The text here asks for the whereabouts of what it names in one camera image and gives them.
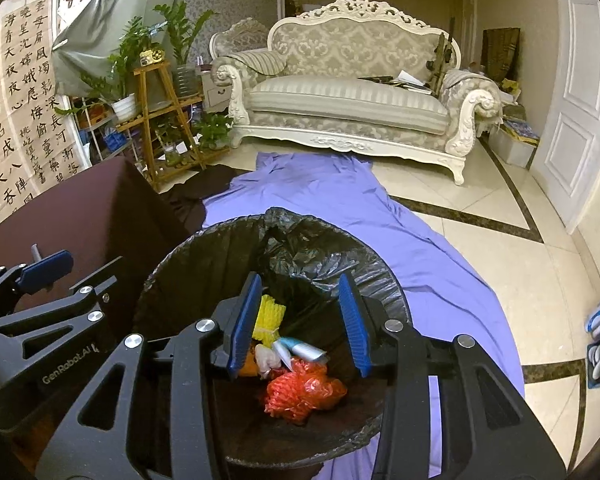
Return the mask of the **red mesh bag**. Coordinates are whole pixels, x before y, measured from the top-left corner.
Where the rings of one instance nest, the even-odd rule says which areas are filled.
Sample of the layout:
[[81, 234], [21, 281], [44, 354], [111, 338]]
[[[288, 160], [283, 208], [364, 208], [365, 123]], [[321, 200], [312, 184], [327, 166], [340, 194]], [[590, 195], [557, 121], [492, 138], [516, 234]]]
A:
[[343, 382], [328, 376], [325, 364], [293, 358], [291, 370], [268, 383], [264, 411], [302, 425], [314, 411], [334, 408], [347, 392]]

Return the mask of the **blue white tube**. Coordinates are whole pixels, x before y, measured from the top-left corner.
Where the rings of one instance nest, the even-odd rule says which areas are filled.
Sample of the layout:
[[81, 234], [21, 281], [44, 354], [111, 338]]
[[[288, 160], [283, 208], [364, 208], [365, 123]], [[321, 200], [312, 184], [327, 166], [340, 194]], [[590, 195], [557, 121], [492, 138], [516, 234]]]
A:
[[272, 343], [272, 349], [277, 353], [287, 370], [292, 370], [293, 358], [318, 364], [325, 364], [328, 361], [326, 351], [296, 338], [280, 337]]

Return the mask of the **trash bin black bag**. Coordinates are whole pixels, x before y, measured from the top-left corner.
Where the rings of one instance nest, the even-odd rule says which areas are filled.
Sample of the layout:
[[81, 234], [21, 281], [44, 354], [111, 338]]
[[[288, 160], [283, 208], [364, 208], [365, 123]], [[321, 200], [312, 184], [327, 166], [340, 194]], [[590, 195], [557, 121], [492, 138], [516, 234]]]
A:
[[262, 380], [215, 378], [215, 413], [230, 471], [311, 467], [364, 448], [380, 430], [386, 383], [363, 378], [354, 367], [338, 304], [340, 275], [350, 272], [361, 294], [380, 301], [393, 318], [408, 323], [411, 313], [388, 264], [356, 236], [284, 208], [210, 226], [149, 275], [134, 328], [147, 339], [175, 336], [238, 295], [251, 272], [286, 308], [282, 335], [326, 350], [330, 376], [348, 392], [331, 410], [296, 425], [265, 413]]

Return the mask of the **dark brown tablecloth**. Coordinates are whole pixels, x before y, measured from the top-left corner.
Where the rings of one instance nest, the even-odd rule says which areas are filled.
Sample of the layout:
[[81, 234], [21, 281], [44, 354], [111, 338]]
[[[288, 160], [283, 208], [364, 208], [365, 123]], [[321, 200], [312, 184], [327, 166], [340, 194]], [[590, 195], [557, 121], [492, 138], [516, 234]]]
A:
[[[158, 474], [147, 465], [156, 434], [146, 400], [158, 389], [162, 376], [171, 377], [170, 365], [158, 363], [152, 356], [161, 349], [159, 340], [174, 336], [147, 339], [135, 330], [134, 316], [149, 275], [191, 236], [169, 206], [123, 159], [105, 162], [51, 188], [0, 225], [0, 266], [32, 263], [61, 250], [70, 252], [73, 258], [69, 274], [50, 288], [22, 297], [18, 311], [64, 298], [76, 283], [111, 260], [123, 259], [120, 287], [105, 306], [130, 306], [131, 326], [114, 349], [127, 336], [140, 334], [148, 341], [149, 353], [140, 366], [134, 396], [129, 454], [135, 466]], [[41, 416], [56, 410], [64, 410], [67, 415], [86, 385], [71, 389]], [[0, 437], [10, 438], [26, 429], [0, 430]]]

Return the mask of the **purple floor sheet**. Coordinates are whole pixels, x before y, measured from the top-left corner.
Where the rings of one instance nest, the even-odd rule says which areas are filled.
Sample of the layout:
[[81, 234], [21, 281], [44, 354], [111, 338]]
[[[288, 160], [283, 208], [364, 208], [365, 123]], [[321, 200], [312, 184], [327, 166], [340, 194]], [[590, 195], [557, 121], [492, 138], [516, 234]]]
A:
[[261, 153], [255, 170], [204, 200], [206, 226], [282, 207], [343, 229], [373, 248], [398, 279], [419, 333], [474, 338], [518, 391], [524, 374], [498, 296], [438, 232], [392, 200], [369, 162], [346, 155]]

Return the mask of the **calligraphy screen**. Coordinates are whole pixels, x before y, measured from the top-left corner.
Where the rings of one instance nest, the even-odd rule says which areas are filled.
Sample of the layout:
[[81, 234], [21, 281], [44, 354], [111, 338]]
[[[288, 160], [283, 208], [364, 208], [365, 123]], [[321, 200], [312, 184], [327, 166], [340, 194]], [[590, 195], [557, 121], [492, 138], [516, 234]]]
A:
[[0, 223], [90, 166], [56, 93], [52, 0], [0, 5]]

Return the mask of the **wooden plant stand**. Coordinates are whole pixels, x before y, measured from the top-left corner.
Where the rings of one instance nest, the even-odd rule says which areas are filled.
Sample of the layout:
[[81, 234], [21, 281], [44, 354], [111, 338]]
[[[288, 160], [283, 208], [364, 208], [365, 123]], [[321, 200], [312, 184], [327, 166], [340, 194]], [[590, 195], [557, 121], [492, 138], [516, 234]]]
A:
[[[157, 76], [166, 94], [166, 106], [153, 112], [149, 109], [150, 75]], [[140, 130], [140, 160], [144, 163], [140, 172], [155, 191], [185, 171], [206, 169], [228, 153], [228, 148], [203, 148], [194, 138], [187, 112], [201, 104], [202, 97], [200, 94], [188, 98], [176, 95], [168, 61], [134, 68], [133, 76], [137, 113], [119, 122], [116, 130], [127, 136], [133, 130]]]

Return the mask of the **potted plant white pot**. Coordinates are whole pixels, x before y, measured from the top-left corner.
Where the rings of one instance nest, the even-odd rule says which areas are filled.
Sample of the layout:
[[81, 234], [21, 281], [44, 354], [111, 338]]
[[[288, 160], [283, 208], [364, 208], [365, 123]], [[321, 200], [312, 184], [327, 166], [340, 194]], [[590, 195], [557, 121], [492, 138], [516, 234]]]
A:
[[80, 71], [80, 79], [87, 86], [86, 96], [108, 104], [118, 122], [128, 122], [137, 115], [135, 99], [128, 91], [128, 80], [140, 65], [140, 54], [155, 47], [154, 36], [162, 28], [162, 23], [147, 26], [142, 18], [134, 16], [126, 23], [118, 46], [108, 55], [109, 72], [95, 76], [86, 70]]

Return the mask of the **tall green plant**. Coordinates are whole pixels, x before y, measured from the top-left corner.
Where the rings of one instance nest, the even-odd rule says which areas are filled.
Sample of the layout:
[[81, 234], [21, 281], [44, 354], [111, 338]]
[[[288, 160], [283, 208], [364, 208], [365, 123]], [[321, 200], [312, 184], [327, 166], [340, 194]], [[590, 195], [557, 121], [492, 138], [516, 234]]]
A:
[[157, 4], [154, 10], [163, 17], [163, 29], [166, 31], [172, 47], [175, 60], [172, 74], [176, 95], [179, 98], [194, 96], [199, 92], [200, 83], [196, 68], [188, 62], [188, 55], [197, 36], [215, 12], [211, 9], [205, 10], [193, 22], [187, 16], [184, 0], [173, 3], [172, 6], [166, 3]]

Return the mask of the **grey hanging cloth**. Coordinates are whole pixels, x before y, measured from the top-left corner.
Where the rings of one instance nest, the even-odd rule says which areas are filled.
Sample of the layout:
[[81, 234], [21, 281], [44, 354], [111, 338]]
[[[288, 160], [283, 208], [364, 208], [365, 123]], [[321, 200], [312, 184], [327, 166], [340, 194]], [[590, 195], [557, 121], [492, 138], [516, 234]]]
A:
[[155, 23], [154, 6], [175, 0], [88, 0], [61, 32], [52, 47], [56, 92], [61, 96], [86, 96], [87, 85], [80, 75], [96, 77], [110, 73], [108, 55], [117, 49], [125, 25], [139, 16], [147, 24]]

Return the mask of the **striped sofa pillow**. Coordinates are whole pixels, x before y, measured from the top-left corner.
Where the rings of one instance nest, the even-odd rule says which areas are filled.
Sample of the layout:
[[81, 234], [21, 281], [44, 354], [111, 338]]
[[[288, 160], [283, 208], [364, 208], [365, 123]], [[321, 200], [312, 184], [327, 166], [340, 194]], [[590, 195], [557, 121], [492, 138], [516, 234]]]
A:
[[283, 55], [266, 49], [232, 53], [228, 54], [227, 57], [242, 63], [242, 65], [259, 75], [268, 77], [283, 73], [287, 66]]

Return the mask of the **storage box by sofa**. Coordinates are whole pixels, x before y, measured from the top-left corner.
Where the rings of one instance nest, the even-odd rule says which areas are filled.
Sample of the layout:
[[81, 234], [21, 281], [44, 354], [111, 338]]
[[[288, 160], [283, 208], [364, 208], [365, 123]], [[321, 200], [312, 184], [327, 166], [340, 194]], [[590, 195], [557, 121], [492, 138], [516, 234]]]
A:
[[505, 117], [489, 134], [489, 146], [506, 164], [527, 168], [540, 143], [528, 122]]

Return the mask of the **white door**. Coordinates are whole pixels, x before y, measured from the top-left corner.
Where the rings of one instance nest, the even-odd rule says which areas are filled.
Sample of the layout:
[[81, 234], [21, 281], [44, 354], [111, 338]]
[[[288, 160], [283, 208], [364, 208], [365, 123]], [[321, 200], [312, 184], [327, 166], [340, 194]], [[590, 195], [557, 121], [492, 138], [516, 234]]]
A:
[[531, 174], [571, 233], [600, 180], [600, 0], [557, 0], [550, 110]]

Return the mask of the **ornate white grey sofa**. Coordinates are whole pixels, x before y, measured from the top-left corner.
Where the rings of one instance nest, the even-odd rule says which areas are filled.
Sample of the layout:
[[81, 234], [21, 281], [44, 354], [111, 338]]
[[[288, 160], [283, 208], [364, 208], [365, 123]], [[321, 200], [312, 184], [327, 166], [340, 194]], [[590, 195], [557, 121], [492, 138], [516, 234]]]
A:
[[451, 171], [463, 184], [479, 136], [503, 119], [498, 86], [463, 70], [453, 36], [385, 1], [336, 0], [268, 32], [283, 73], [259, 75], [223, 55], [212, 77], [230, 87], [232, 144], [294, 142], [397, 157]]

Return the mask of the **dark framed picture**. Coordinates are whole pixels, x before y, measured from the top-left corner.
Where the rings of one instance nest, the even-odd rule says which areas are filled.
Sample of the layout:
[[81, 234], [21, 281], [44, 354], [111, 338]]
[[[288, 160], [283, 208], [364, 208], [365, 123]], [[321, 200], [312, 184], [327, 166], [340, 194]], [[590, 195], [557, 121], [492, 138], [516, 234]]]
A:
[[520, 29], [504, 27], [485, 29], [482, 35], [481, 65], [487, 77], [500, 84], [516, 61]]

